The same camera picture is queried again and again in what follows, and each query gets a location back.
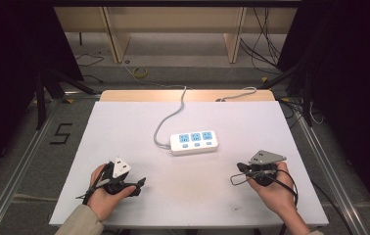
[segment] hand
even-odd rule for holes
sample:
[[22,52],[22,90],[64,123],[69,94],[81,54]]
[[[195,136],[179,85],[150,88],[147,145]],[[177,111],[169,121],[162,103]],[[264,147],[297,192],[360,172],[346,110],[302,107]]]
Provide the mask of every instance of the hand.
[[[277,169],[289,173],[286,163],[277,162],[276,165]],[[286,173],[277,171],[277,180],[293,189],[293,181]],[[267,187],[264,187],[257,184],[252,178],[248,182],[264,201],[265,205],[273,212],[280,215],[283,212],[296,210],[293,194],[281,185],[273,182]]]
[[[93,171],[93,173],[91,174],[90,185],[94,183],[104,166],[105,164],[102,164]],[[118,194],[111,195],[108,194],[103,188],[98,188],[96,189],[96,191],[94,191],[93,195],[91,195],[91,198],[88,200],[87,206],[90,207],[90,209],[97,214],[97,217],[102,222],[110,216],[116,205],[122,199],[129,196],[135,189],[135,186],[130,186],[123,189]]]
[[[276,165],[277,169],[284,170],[289,173],[286,163],[277,162]],[[277,171],[277,180],[293,189],[293,181],[285,172]],[[248,182],[250,186],[255,189],[267,207],[280,216],[289,228],[291,234],[303,235],[310,233],[309,227],[296,209],[294,196],[289,190],[275,182],[267,187],[257,184],[255,180],[251,178]]]

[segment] white plastic part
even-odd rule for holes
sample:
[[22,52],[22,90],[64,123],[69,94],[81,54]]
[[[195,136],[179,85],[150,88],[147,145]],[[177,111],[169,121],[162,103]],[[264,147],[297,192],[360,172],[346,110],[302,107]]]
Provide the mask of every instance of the white plastic part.
[[115,159],[115,168],[113,169],[113,178],[117,178],[123,174],[126,174],[132,169],[123,159],[119,156]]
[[218,148],[212,130],[173,134],[170,136],[170,153],[174,156],[214,152]]

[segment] white table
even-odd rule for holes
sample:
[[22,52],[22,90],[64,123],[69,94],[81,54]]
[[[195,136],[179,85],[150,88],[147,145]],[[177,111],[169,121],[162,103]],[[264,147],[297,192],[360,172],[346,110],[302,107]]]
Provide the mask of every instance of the white table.
[[211,129],[219,147],[214,153],[184,157],[174,157],[153,141],[160,121],[178,107],[179,102],[97,102],[50,224],[63,224],[81,204],[75,197],[87,190],[91,172],[120,156],[132,166],[126,182],[142,177],[147,181],[139,197],[117,206],[107,226],[278,226],[281,219],[247,183],[233,186],[229,179],[239,173],[237,163],[247,163],[260,149],[287,157],[305,222],[328,224],[278,102],[186,102],[182,112],[162,125],[159,141],[167,142],[171,134]]

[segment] black cable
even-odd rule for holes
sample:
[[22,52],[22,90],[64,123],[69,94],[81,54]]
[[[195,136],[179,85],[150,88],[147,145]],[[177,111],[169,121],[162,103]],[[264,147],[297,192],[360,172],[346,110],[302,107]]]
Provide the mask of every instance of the black cable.
[[76,199],[83,199],[82,204],[87,205],[88,200],[90,199],[91,195],[96,191],[97,189],[97,183],[99,182],[100,178],[102,177],[103,173],[109,168],[109,164],[106,164],[102,170],[100,171],[99,175],[97,175],[97,178],[94,180],[94,183],[88,188],[87,192],[80,197],[77,197]]
[[282,101],[282,100],[278,100],[278,102],[280,103],[280,104],[282,104],[282,105],[285,105],[285,106],[287,106],[287,107],[289,107],[289,109],[292,111],[292,113],[289,115],[289,116],[285,116],[285,119],[290,119],[290,118],[292,118],[294,115],[295,115],[295,111],[292,109],[292,107],[290,106],[290,105],[288,105],[288,104],[286,104],[284,101]]
[[291,126],[289,126],[289,129],[292,129],[292,127],[296,124],[296,123],[298,123],[298,121],[301,119],[301,117],[303,117],[302,115],[300,115],[296,120],[295,120],[295,122],[293,122],[293,124],[291,124]]
[[254,55],[254,53],[253,52],[248,52],[247,51],[247,49],[246,48],[244,48],[244,46],[241,44],[241,48],[243,49],[243,51],[244,52],[246,52],[249,56],[251,56],[252,57],[252,65],[253,65],[253,67],[256,69],[256,70],[258,70],[258,71],[263,71],[263,72],[267,72],[267,73],[271,73],[271,74],[276,74],[276,75],[280,75],[281,73],[279,73],[279,72],[273,72],[273,71],[268,71],[268,70],[262,70],[262,69],[260,69],[259,67],[257,67],[256,65],[255,65],[255,63],[254,63],[254,59],[256,59],[256,60],[258,60],[258,61],[262,61],[262,62],[265,62],[262,58],[257,58],[255,55]]
[[270,62],[269,60],[267,60],[266,58],[264,58],[263,56],[261,56],[257,51],[255,51],[254,49],[252,49],[243,39],[240,39],[240,40],[247,47],[246,49],[248,49],[251,53],[253,53],[253,54],[257,55],[258,57],[260,57],[260,59],[254,57],[253,54],[248,53],[249,55],[251,55],[252,57],[254,57],[255,59],[257,59],[259,61],[266,62],[270,66],[272,66],[272,67],[274,67],[274,68],[277,69],[277,66],[275,64],[273,64],[272,62]]
[[300,104],[289,102],[289,101],[285,101],[285,100],[282,100],[282,99],[277,99],[277,101],[280,102],[281,104],[284,104],[284,105],[290,107],[294,111],[297,111],[299,113],[303,113],[303,110],[301,110],[298,107],[296,107],[296,105],[300,105]]
[[335,203],[329,198],[329,196],[319,187],[319,185],[317,185],[315,182],[313,182],[313,180],[310,179],[310,182],[313,184],[313,186],[315,186],[317,189],[319,189],[319,191],[323,194],[323,196],[325,196],[325,198],[329,201],[329,203],[332,205],[332,207],[334,207],[335,211],[337,212],[337,214],[340,216],[342,222],[344,223],[344,225],[347,227],[347,231],[349,232],[350,235],[353,234],[352,232],[352,229],[350,229],[349,227],[349,224],[347,224],[347,220],[345,219],[345,217],[342,215],[341,211],[336,207]]
[[237,177],[237,176],[240,176],[240,175],[247,175],[246,173],[239,173],[239,174],[234,174],[230,177],[230,181],[231,181],[231,184],[234,185],[234,186],[237,186],[237,185],[240,185],[240,184],[243,184],[247,181],[249,181],[249,178],[246,178],[246,180],[244,180],[243,182],[240,182],[240,183],[234,183],[233,181],[233,178],[234,177]]
[[[299,193],[298,193],[298,186],[296,186],[296,183],[295,183],[295,180],[292,178],[292,176],[284,171],[284,170],[281,170],[281,169],[277,169],[277,171],[280,171],[280,172],[284,172],[286,173],[291,179],[292,179],[292,182],[293,182],[293,185],[295,186],[295,189],[296,189],[296,192],[291,189],[289,186],[287,186],[286,184],[282,183],[281,181],[265,174],[264,176],[268,177],[269,179],[273,180],[274,182],[278,183],[279,185],[281,185],[283,188],[289,190],[289,192],[291,192],[293,194],[293,196],[295,197],[295,207],[298,205],[298,200],[299,200]],[[286,224],[283,223],[282,227],[280,228],[280,232],[279,232],[279,235],[283,235],[285,234],[285,231],[286,231]]]
[[93,58],[99,58],[100,60],[98,60],[98,61],[96,61],[96,62],[93,62],[93,63],[91,63],[91,64],[88,64],[88,65],[78,65],[78,66],[80,66],[80,67],[89,67],[89,66],[92,66],[92,65],[94,65],[94,64],[97,64],[97,63],[99,63],[99,62],[101,62],[101,61],[103,61],[103,60],[105,59],[104,57],[92,56],[92,55],[89,55],[89,54],[82,54],[81,56],[76,57],[75,59],[76,59],[76,60],[78,60],[78,59],[80,59],[80,58],[81,58],[81,57],[83,57],[83,56],[89,56],[89,57],[93,57]]
[[95,77],[94,75],[83,75],[83,76],[89,76],[89,77],[93,77],[94,79],[98,80],[100,83],[105,83],[103,80]]
[[254,10],[254,14],[255,14],[255,17],[257,19],[258,25],[259,25],[259,27],[261,29],[261,32],[260,32],[259,37],[261,37],[262,35],[264,35],[264,38],[266,39],[266,42],[267,42],[267,47],[268,47],[268,52],[270,54],[270,57],[273,60],[274,64],[276,64],[275,58],[277,60],[279,59],[279,56],[277,56],[277,54],[280,55],[280,52],[274,46],[274,44],[271,41],[271,39],[269,37],[269,34],[268,34],[268,23],[269,23],[269,21],[268,21],[268,15],[270,13],[270,9],[269,8],[265,8],[264,9],[264,23],[263,23],[263,25],[261,25],[260,19],[258,18],[258,14],[257,14],[255,8],[253,8],[253,10]]

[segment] cable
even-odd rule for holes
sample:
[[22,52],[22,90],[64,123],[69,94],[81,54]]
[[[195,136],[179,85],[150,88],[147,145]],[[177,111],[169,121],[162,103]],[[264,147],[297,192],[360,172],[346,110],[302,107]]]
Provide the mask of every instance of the cable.
[[277,69],[276,65],[274,65],[273,63],[271,63],[270,61],[268,61],[267,59],[265,59],[263,56],[261,56],[260,54],[258,54],[258,52],[256,52],[254,49],[250,48],[249,45],[247,45],[247,43],[243,40],[243,39],[240,39],[241,42],[243,44],[240,44],[241,45],[241,48],[243,49],[243,51],[245,51],[249,56],[252,57],[252,65],[253,67],[258,70],[258,71],[263,71],[263,72],[267,72],[267,73],[271,73],[271,74],[277,74],[277,75],[280,75],[281,73],[279,72],[273,72],[273,71],[267,71],[267,70],[262,70],[260,69],[259,67],[257,67],[254,63],[254,59],[258,60],[258,61],[261,61],[261,62],[266,62],[267,64],[271,65],[272,67],[274,67],[275,69]]
[[129,74],[131,75],[131,77],[133,79],[135,79],[135,81],[139,84],[147,84],[147,85],[156,85],[156,86],[161,86],[161,87],[186,87],[184,85],[162,85],[162,84],[157,84],[157,83],[153,83],[153,82],[146,82],[146,81],[139,81],[136,76],[127,68],[127,66],[124,64],[124,62],[121,62],[121,65],[127,70],[127,72],[129,72]]
[[299,115],[299,117],[296,119],[296,121],[295,121],[295,122],[293,122],[293,124],[291,124],[291,126],[289,126],[289,129],[292,129],[292,127],[293,127],[296,123],[298,123],[298,121],[299,121],[302,117],[303,117],[302,115]]
[[278,100],[278,102],[282,105],[285,105],[285,106],[289,107],[289,109],[292,111],[292,113],[288,117],[285,116],[285,119],[290,119],[295,115],[295,111],[292,109],[292,107],[290,105],[286,104],[284,101],[281,101],[281,100]]
[[322,119],[320,121],[317,121],[314,116],[313,116],[313,113],[312,113],[312,106],[313,106],[313,102],[310,102],[310,110],[309,110],[309,114],[310,114],[310,117],[312,118],[312,120],[316,123],[316,124],[322,124],[323,123],[323,120],[325,119],[324,116],[322,116]]
[[185,104],[184,104],[184,96],[185,96],[185,92],[186,92],[186,86],[184,88],[184,91],[182,92],[182,96],[181,96],[181,106],[179,107],[179,109],[175,112],[173,112],[172,114],[170,114],[169,116],[165,117],[158,125],[157,129],[155,130],[155,133],[154,133],[154,142],[155,144],[157,144],[158,146],[160,146],[161,148],[164,148],[164,149],[170,149],[170,145],[168,144],[161,144],[159,141],[158,141],[158,138],[157,138],[157,135],[158,135],[158,132],[162,126],[162,124],[170,117],[172,116],[175,116],[176,114],[178,114],[179,112],[181,112],[181,110],[184,108]]
[[253,91],[247,92],[247,93],[243,93],[243,94],[239,94],[239,95],[235,95],[235,96],[223,97],[223,98],[219,99],[219,102],[224,102],[226,99],[235,99],[235,98],[239,98],[239,97],[243,97],[243,96],[255,94],[255,92],[257,91],[257,88],[255,88],[253,86],[252,87],[245,87],[242,90],[249,90],[249,89],[252,89]]
[[344,225],[347,227],[347,231],[349,232],[350,235],[353,234],[352,229],[350,228],[349,224],[347,224],[347,220],[345,217],[342,215],[341,211],[335,206],[335,203],[329,198],[329,196],[317,185],[313,180],[310,179],[310,182],[315,186],[322,194],[325,196],[325,198],[329,201],[329,203],[332,205],[332,207],[335,209],[337,214],[340,216],[342,222]]
[[105,83],[103,80],[95,77],[94,75],[83,75],[83,76],[89,76],[89,77],[93,77],[94,79],[98,80],[100,83]]
[[76,57],[75,59],[78,60],[78,59],[80,59],[83,56],[89,56],[89,57],[93,57],[93,58],[99,58],[100,60],[98,60],[96,62],[93,62],[91,64],[88,64],[88,65],[79,65],[80,67],[89,67],[89,66],[92,66],[94,64],[97,64],[97,63],[99,63],[99,62],[101,62],[101,61],[103,61],[105,59],[104,57],[92,56],[92,55],[89,55],[89,54],[82,54],[81,56]]
[[272,58],[273,62],[276,64],[276,60],[274,58],[276,58],[278,60],[279,57],[277,56],[277,54],[280,55],[280,52],[274,46],[274,44],[271,41],[271,38],[269,37],[269,34],[268,34],[268,24],[269,24],[268,15],[270,14],[270,9],[269,8],[264,8],[264,23],[263,23],[263,25],[261,25],[261,22],[258,18],[258,14],[257,14],[255,8],[253,8],[253,10],[254,10],[254,14],[255,14],[255,17],[257,19],[258,25],[261,29],[261,33],[260,33],[259,37],[261,37],[261,35],[264,35],[264,38],[267,41],[267,47],[268,47],[268,51],[270,53],[270,57]]
[[104,184],[108,183],[103,183],[100,182],[99,183],[99,180],[100,178],[102,177],[103,173],[110,167],[109,164],[106,164],[102,170],[100,171],[100,173],[97,175],[97,178],[94,180],[94,183],[88,188],[87,192],[83,195],[83,196],[79,196],[79,197],[76,197],[76,199],[83,199],[82,201],[82,204],[83,205],[87,205],[88,203],[88,200],[90,199],[91,195],[93,195],[93,193],[96,191],[96,189],[100,188],[101,186],[103,186]]
[[[231,180],[231,183],[236,186],[236,185],[240,185],[244,182],[247,182],[249,179],[246,179],[245,181],[241,182],[241,183],[237,183],[237,184],[234,184],[232,178],[235,177],[235,176],[239,176],[239,175],[242,175],[242,174],[245,174],[246,176],[248,176],[249,178],[251,179],[254,179],[258,176],[258,175],[262,175],[264,177],[267,177],[271,180],[273,180],[275,183],[279,184],[280,186],[282,186],[283,188],[287,189],[290,193],[292,193],[292,195],[294,196],[295,198],[295,207],[298,205],[298,201],[299,201],[299,191],[298,191],[298,186],[296,185],[295,183],[295,180],[293,179],[292,175],[290,175],[289,172],[285,171],[285,170],[282,170],[282,169],[277,169],[276,171],[278,172],[284,172],[286,173],[290,179],[292,180],[293,182],[293,185],[295,187],[295,190],[293,190],[292,188],[290,188],[289,186],[287,186],[286,184],[284,184],[283,182],[281,182],[280,180],[274,178],[274,177],[271,177],[269,176],[267,173],[264,173],[264,171],[255,171],[255,172],[250,172],[250,173],[240,173],[240,174],[235,174],[233,176],[230,177],[230,180]],[[279,235],[283,235],[286,231],[286,224],[283,223],[281,229],[280,229],[280,232],[279,232]]]

